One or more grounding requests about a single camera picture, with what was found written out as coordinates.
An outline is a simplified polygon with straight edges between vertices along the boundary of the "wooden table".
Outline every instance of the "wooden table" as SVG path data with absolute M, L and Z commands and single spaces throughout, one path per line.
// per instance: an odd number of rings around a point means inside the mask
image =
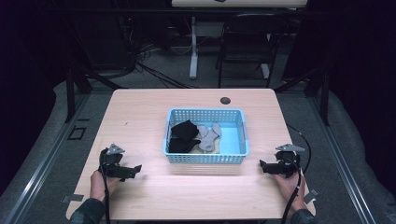
M 221 97 L 231 103 L 223 105 Z M 171 108 L 237 108 L 244 111 L 250 153 L 241 164 L 174 164 L 162 152 Z M 108 105 L 75 194 L 90 193 L 90 176 L 102 149 L 115 143 L 126 151 L 122 166 L 142 164 L 135 179 L 120 183 L 110 197 L 115 220 L 281 218 L 286 202 L 259 160 L 276 162 L 275 148 L 291 143 L 272 90 L 118 90 Z M 71 202 L 66 216 L 81 205 Z M 312 203 L 308 205 L 315 214 Z

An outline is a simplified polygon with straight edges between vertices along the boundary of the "small black object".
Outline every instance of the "small black object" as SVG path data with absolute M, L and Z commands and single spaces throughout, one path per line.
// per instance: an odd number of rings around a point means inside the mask
M 300 155 L 296 155 L 293 151 L 278 151 L 276 160 L 277 163 L 260 160 L 262 171 L 270 175 L 285 175 L 288 178 L 300 169 Z
M 224 105 L 229 105 L 231 100 L 228 97 L 221 97 L 220 102 Z
M 128 178 L 134 178 L 134 176 L 140 172 L 142 165 L 138 165 L 134 168 L 120 166 L 122 154 L 111 154 L 107 155 L 108 148 L 103 149 L 100 153 L 100 166 L 98 171 L 105 173 L 108 177 L 120 178 L 120 181 L 125 181 Z

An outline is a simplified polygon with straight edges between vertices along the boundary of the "dark background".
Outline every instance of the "dark background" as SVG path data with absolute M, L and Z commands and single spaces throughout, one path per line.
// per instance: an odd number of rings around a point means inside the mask
M 131 27 L 117 17 L 64 18 L 43 13 L 55 7 L 169 7 L 170 1 L 134 1 L 114 6 L 79 1 L 2 1 L 0 3 L 1 170 L 3 192 L 19 170 L 55 103 L 53 88 L 65 81 L 70 59 L 92 69 L 127 69 L 145 33 L 166 49 L 166 26 L 177 17 L 133 18 L 136 45 L 125 42 Z M 329 52 L 326 71 L 331 90 L 355 122 L 366 160 L 378 180 L 396 195 L 396 10 L 395 2 L 374 0 L 309 2 L 309 11 L 343 13 L 341 20 L 302 20 L 284 77 L 298 77 L 319 67 Z M 95 25 L 103 20 L 105 26 Z

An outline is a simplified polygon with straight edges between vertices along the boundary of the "black cloth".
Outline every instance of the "black cloth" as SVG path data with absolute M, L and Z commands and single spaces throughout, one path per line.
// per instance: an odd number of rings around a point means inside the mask
M 189 119 L 175 125 L 171 131 L 175 137 L 169 141 L 169 153 L 189 153 L 195 145 L 201 143 L 200 140 L 193 140 L 199 131 Z
M 186 142 L 190 141 L 199 133 L 197 126 L 190 120 L 186 120 L 182 123 L 179 123 L 178 125 L 175 125 L 171 131 L 172 135 L 175 135 Z
M 70 224 L 98 224 L 105 214 L 105 204 L 97 199 L 87 199 L 70 217 Z
M 186 142 L 180 138 L 171 138 L 169 141 L 169 153 L 189 153 L 195 145 L 200 143 L 200 140 Z
M 296 211 L 290 220 L 291 224 L 317 224 L 318 221 L 312 213 L 306 209 Z

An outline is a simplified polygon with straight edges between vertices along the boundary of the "black curtain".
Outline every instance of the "black curtain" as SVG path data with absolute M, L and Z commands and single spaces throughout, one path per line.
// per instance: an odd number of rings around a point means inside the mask
M 318 68 L 332 54 L 330 89 L 357 126 L 376 177 L 396 195 L 396 2 L 311 0 L 307 10 L 342 16 L 302 21 L 284 77 Z
M 56 99 L 53 88 L 65 80 L 68 61 L 54 32 L 57 22 L 35 2 L 0 3 L 0 193 L 46 124 Z

